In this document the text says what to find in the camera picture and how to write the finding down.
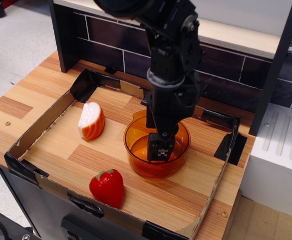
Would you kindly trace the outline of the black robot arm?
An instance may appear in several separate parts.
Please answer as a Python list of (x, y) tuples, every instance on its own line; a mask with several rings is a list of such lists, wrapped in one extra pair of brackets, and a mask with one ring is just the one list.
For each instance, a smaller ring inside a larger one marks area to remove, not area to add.
[(146, 30), (151, 56), (147, 80), (147, 160), (167, 162), (174, 150), (178, 123), (191, 117), (200, 98), (196, 68), (204, 51), (198, 38), (198, 15), (188, 0), (99, 0), (118, 19), (136, 20)]

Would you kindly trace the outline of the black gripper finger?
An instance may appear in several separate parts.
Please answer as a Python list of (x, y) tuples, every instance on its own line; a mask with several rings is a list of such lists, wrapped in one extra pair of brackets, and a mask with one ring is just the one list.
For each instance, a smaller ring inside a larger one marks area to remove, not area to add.
[(175, 135), (178, 133), (178, 131), (179, 131), (179, 125), (177, 124), (174, 128), (172, 136), (175, 137)]
[(169, 161), (175, 146), (175, 137), (160, 140), (157, 133), (150, 133), (147, 146), (147, 160), (156, 163)]

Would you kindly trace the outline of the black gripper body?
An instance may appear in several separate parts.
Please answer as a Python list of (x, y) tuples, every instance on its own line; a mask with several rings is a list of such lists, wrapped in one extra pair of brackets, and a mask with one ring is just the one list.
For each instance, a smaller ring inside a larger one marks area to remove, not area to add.
[(200, 99), (200, 79), (197, 74), (187, 74), (177, 82), (168, 82), (153, 74), (147, 75), (153, 89), (146, 94), (151, 113), (147, 127), (156, 128), (160, 140), (170, 140), (177, 124), (191, 117)]

